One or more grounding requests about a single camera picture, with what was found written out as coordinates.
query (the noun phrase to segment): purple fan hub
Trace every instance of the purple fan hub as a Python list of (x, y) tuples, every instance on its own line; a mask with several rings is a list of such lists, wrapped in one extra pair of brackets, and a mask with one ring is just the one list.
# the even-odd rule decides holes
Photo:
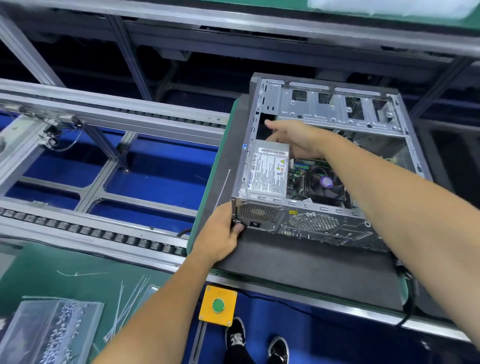
[(333, 180), (328, 176), (323, 176), (320, 178), (320, 184), (324, 188), (332, 188), (333, 187)]

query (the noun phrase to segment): person's left hand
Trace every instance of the person's left hand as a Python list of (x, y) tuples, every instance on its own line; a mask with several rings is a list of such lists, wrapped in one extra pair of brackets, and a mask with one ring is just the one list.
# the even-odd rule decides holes
[(192, 255), (207, 259), (211, 266), (229, 255), (237, 246), (237, 237), (244, 229), (240, 223), (230, 229), (231, 222), (231, 202), (218, 206), (198, 234)]

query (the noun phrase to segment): barcode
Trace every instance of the barcode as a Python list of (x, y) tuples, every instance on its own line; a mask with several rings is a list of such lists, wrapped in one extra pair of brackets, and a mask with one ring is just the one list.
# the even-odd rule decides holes
[(274, 150), (274, 149), (267, 149), (267, 148), (258, 148), (259, 153), (268, 153), (268, 154), (276, 154), (278, 156), (287, 156), (288, 153), (283, 150)]

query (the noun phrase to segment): power supply label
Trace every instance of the power supply label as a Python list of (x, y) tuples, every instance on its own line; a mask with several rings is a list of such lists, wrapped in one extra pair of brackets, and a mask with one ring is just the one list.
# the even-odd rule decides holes
[(248, 189), (286, 196), (288, 152), (259, 148), (266, 153), (255, 153), (248, 178)]

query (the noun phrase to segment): leg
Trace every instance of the leg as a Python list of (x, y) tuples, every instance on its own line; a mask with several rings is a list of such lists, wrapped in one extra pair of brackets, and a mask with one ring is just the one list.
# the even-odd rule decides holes
[(240, 317), (234, 317), (232, 326), (226, 328), (225, 344), (223, 364), (255, 364), (245, 348), (245, 326)]
[(268, 346), (268, 364), (288, 364), (288, 345), (284, 338), (276, 336)]

